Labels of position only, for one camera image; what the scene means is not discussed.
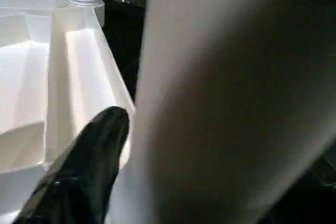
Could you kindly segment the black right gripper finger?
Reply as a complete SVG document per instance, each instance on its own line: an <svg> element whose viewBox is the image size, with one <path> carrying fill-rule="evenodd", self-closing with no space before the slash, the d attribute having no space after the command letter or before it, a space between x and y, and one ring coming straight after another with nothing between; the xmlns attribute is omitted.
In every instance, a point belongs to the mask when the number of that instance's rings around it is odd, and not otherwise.
<svg viewBox="0 0 336 224"><path fill-rule="evenodd" d="M129 134L127 111L99 112L52 163L14 223L104 223Z"/></svg>

